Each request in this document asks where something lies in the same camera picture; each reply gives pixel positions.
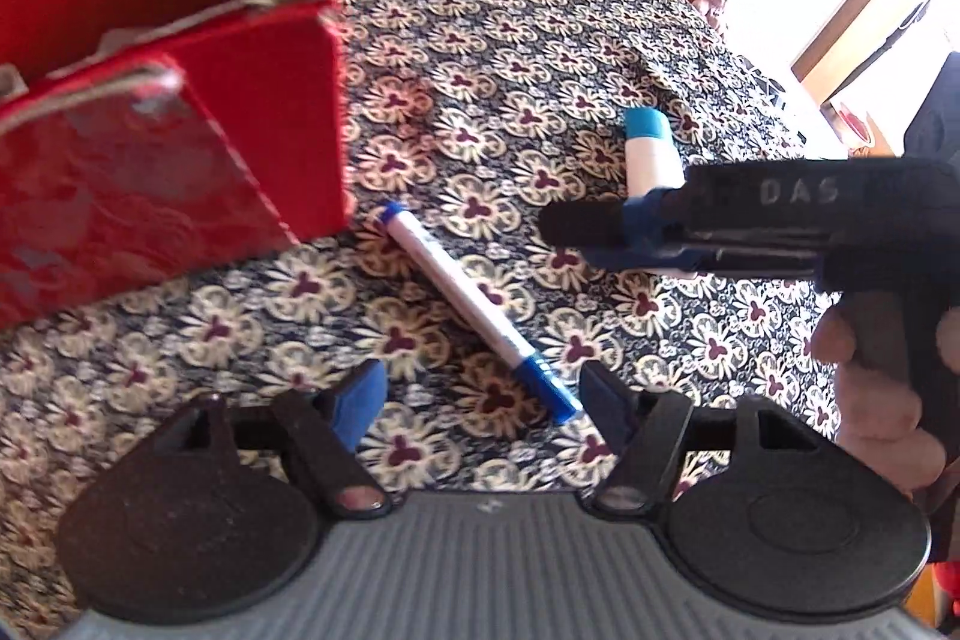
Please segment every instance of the black round pad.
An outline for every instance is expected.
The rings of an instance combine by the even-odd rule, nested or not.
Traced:
[[[290,485],[195,453],[119,465],[64,514],[56,550],[78,596],[141,624],[242,610],[286,584],[319,521]]]
[[[669,509],[674,550],[719,594],[776,615],[896,603],[929,550],[920,511],[873,475],[792,477],[774,487],[730,475],[694,485]]]

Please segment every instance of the metal screw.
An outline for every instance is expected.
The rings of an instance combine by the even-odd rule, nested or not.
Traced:
[[[642,510],[647,504],[647,498],[639,488],[632,485],[612,485],[597,496],[596,502],[603,510],[627,515]]]

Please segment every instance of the glue stick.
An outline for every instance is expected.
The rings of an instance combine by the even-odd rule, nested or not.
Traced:
[[[654,188],[680,188],[683,164],[673,145],[666,115],[653,107],[635,107],[624,115],[627,134],[627,196],[646,196]]]

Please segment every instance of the blue pen cap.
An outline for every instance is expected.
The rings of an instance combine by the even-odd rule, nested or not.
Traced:
[[[653,107],[634,107],[623,115],[623,126],[627,139],[649,137],[661,139],[673,145],[673,132],[666,115]]]
[[[405,212],[407,212],[407,208],[400,204],[400,202],[385,201],[383,202],[383,212],[380,213],[380,223],[386,226],[387,223],[390,223],[397,215]]]
[[[514,377],[541,401],[557,423],[567,423],[584,411],[577,397],[560,382],[539,353],[526,357],[520,366],[515,367]]]

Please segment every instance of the red box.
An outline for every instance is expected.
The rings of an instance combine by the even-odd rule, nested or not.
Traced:
[[[0,326],[346,224],[336,0],[0,10]]]

